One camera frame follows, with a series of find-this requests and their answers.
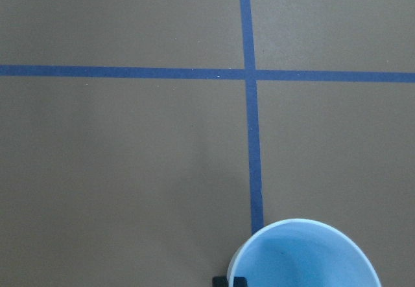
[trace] horizontal blue line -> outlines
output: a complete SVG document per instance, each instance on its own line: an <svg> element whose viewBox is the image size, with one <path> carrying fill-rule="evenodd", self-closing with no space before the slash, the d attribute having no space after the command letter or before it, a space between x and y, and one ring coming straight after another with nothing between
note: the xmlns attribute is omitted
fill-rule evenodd
<svg viewBox="0 0 415 287"><path fill-rule="evenodd" d="M245 78L245 71L241 69L0 65L0 76L72 76L97 78L183 78L197 80L243 80Z"/></svg>
<svg viewBox="0 0 415 287"><path fill-rule="evenodd" d="M256 70L257 80L415 83L415 73Z"/></svg>

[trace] blue line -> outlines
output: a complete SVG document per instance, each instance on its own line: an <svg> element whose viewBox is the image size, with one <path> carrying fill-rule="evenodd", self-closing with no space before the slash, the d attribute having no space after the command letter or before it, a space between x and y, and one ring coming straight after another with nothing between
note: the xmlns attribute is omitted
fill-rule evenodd
<svg viewBox="0 0 415 287"><path fill-rule="evenodd" d="M415 73L257 70L258 80L415 83Z"/></svg>
<svg viewBox="0 0 415 287"><path fill-rule="evenodd" d="M264 226L261 149L259 142L259 118L257 82L255 77L254 32L250 0L240 0L241 21L244 49L244 64L246 71L246 120L248 123L248 155L251 199L251 228L252 234Z"/></svg>
<svg viewBox="0 0 415 287"><path fill-rule="evenodd" d="M0 76L72 76L99 78L178 78L242 80L241 69L174 69L139 67L78 67L63 65L0 65Z"/></svg>

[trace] cup rim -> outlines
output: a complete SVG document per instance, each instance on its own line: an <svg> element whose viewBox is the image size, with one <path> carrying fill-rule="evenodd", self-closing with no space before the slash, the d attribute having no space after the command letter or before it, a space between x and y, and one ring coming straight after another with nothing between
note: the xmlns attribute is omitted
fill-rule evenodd
<svg viewBox="0 0 415 287"><path fill-rule="evenodd" d="M266 227L263 227L262 229L258 230L255 234L253 234L235 253L235 256L233 256L229 269L228 269L228 282L229 286L233 286L233 279L235 277L235 271L237 266L239 265L239 262L241 261L242 256L244 255L245 251L248 249L250 244L255 241L258 237L260 237L263 233L267 232L270 229L273 229L275 227L284 225L284 224L291 224L291 223L301 223L301 224L312 224L317 225L319 227L323 227L324 229L327 229L339 237L341 237L343 240L345 240L363 259L363 261L366 263L366 265L369 267L370 273L372 274L372 277L374 281L376 282L376 285L378 287L381 287L381 282L379 280L379 277L376 274L376 271L374 267L372 266L372 263L369 261L368 257L364 254L364 252L360 249L360 247L352 241L347 235L340 232L338 229L335 229L334 227L331 227L330 225L324 224L322 222L316 221L316 220L310 220L310 219L304 219L304 218L291 218L291 219L285 219L280 220L277 222L274 222L273 224L267 225Z"/></svg>

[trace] blue cup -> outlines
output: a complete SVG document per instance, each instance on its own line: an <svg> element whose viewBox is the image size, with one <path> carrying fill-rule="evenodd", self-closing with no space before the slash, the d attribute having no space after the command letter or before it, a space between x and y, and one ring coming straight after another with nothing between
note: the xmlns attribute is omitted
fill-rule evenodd
<svg viewBox="0 0 415 287"><path fill-rule="evenodd" d="M361 249L329 225L307 219L270 224L234 254L229 286L245 277L249 287L381 287Z"/></svg>

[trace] gray floor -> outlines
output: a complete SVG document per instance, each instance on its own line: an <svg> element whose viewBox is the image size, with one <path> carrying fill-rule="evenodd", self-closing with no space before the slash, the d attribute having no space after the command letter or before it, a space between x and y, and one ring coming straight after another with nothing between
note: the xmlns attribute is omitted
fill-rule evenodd
<svg viewBox="0 0 415 287"><path fill-rule="evenodd" d="M252 0L259 69L415 71L415 0ZM0 63L242 68L239 0L0 0ZM414 84L259 82L265 220L415 273ZM210 286L250 236L244 82L0 78L1 286Z"/></svg>

